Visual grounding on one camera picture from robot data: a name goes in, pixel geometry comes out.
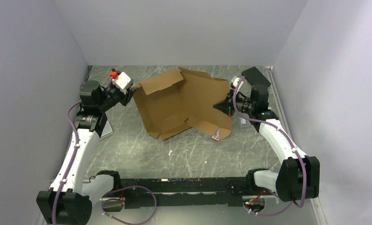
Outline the brown cardboard box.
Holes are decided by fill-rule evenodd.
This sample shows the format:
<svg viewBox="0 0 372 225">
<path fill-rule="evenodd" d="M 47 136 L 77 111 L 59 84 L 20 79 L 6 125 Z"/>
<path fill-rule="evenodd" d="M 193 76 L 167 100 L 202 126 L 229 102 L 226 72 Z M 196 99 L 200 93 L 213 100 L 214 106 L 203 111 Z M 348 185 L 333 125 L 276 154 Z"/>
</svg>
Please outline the brown cardboard box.
<svg viewBox="0 0 372 225">
<path fill-rule="evenodd" d="M 223 139 L 232 131 L 232 119 L 215 109 L 229 93 L 229 81 L 205 71 L 177 67 L 136 84 L 133 99 L 151 136 L 166 140 L 189 128 Z"/>
</svg>

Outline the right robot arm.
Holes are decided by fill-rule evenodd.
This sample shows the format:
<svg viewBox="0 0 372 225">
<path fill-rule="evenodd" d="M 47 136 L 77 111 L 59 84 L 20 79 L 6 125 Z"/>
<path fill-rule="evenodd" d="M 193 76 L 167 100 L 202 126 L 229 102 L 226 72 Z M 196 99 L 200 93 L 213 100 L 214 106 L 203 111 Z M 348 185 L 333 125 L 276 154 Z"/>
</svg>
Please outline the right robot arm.
<svg viewBox="0 0 372 225">
<path fill-rule="evenodd" d="M 228 116 L 247 115 L 246 121 L 267 140 L 281 163 L 279 172 L 263 168 L 249 170 L 245 183 L 248 193 L 256 195 L 267 189 L 275 192 L 283 202 L 319 196 L 320 162 L 304 153 L 285 133 L 278 116 L 269 108 L 267 86 L 253 86 L 247 97 L 231 84 L 226 98 L 213 108 Z"/>
</svg>

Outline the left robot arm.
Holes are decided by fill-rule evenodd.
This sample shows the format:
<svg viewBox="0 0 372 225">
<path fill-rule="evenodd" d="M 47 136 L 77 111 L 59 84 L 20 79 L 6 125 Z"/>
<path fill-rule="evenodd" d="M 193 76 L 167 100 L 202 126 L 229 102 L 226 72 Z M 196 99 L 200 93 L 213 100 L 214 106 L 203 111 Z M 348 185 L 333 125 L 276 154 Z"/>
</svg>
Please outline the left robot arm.
<svg viewBox="0 0 372 225">
<path fill-rule="evenodd" d="M 80 86 L 76 118 L 69 119 L 73 133 L 61 169 L 46 191 L 37 195 L 37 205 L 50 225 L 85 225 L 93 206 L 105 195 L 118 196 L 122 190 L 117 171 L 100 171 L 94 180 L 84 183 L 87 163 L 102 136 L 112 128 L 106 111 L 120 103 L 126 106 L 133 97 L 133 80 L 111 81 L 104 88 L 96 80 Z"/>
</svg>

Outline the clear box of paper clips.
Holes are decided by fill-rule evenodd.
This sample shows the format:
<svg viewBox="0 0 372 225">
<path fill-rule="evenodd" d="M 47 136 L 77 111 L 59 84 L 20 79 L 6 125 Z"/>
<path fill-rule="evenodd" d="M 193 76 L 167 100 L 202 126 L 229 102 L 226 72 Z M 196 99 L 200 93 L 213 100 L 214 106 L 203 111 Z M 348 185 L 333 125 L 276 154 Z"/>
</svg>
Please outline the clear box of paper clips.
<svg viewBox="0 0 372 225">
<path fill-rule="evenodd" d="M 239 117 L 239 126 L 241 129 L 251 127 L 250 121 L 246 120 L 245 118 Z"/>
</svg>

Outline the red white staples box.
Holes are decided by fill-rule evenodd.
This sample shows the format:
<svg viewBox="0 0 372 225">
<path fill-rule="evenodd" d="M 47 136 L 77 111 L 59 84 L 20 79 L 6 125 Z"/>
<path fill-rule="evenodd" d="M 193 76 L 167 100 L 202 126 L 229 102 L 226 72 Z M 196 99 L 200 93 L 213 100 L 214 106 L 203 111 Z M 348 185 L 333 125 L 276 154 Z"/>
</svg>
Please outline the red white staples box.
<svg viewBox="0 0 372 225">
<path fill-rule="evenodd" d="M 213 139 L 214 141 L 220 141 L 220 128 L 218 128 L 214 133 L 213 135 L 211 136 L 211 139 Z"/>
</svg>

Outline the white plastic box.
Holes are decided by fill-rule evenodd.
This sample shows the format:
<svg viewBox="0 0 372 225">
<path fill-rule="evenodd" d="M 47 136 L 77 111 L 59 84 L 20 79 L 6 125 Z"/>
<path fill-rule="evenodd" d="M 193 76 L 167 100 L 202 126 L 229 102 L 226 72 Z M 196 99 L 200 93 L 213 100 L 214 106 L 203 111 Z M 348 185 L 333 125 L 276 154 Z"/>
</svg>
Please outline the white plastic box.
<svg viewBox="0 0 372 225">
<path fill-rule="evenodd" d="M 106 124 L 103 128 L 103 131 L 102 131 L 102 134 L 101 134 L 100 138 L 103 139 L 103 138 L 109 137 L 112 134 L 113 134 L 112 126 L 111 126 L 109 121 L 106 121 Z"/>
</svg>

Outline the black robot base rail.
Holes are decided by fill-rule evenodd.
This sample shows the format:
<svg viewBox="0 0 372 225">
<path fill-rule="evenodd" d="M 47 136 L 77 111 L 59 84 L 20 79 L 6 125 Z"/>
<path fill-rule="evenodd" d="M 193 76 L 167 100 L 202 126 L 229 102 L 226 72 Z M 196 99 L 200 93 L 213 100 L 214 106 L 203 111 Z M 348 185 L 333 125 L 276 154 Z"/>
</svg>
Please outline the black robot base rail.
<svg viewBox="0 0 372 225">
<path fill-rule="evenodd" d="M 153 206 L 226 205 L 242 207 L 265 189 L 249 177 L 121 179 L 105 198 L 120 197 L 126 209 Z"/>
</svg>

